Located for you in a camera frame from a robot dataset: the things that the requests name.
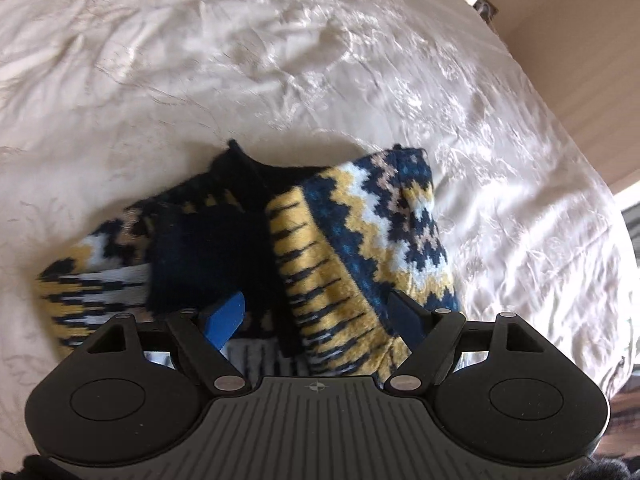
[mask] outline silver screw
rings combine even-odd
[[[213,385],[222,392],[234,392],[244,387],[246,382],[237,375],[223,375],[218,377]]]
[[[422,385],[422,381],[412,375],[396,375],[391,379],[391,387],[399,392],[410,392],[417,390]]]

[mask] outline gray ribbed plate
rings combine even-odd
[[[388,396],[370,377],[268,377],[247,396],[213,402],[161,456],[114,468],[58,463],[86,480],[561,480],[586,460],[489,462],[442,434],[419,400]]]

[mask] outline white bedspread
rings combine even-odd
[[[626,380],[622,217],[462,0],[0,0],[0,468],[56,363],[33,276],[229,137],[283,165],[425,147],[468,317],[516,311],[608,394]]]

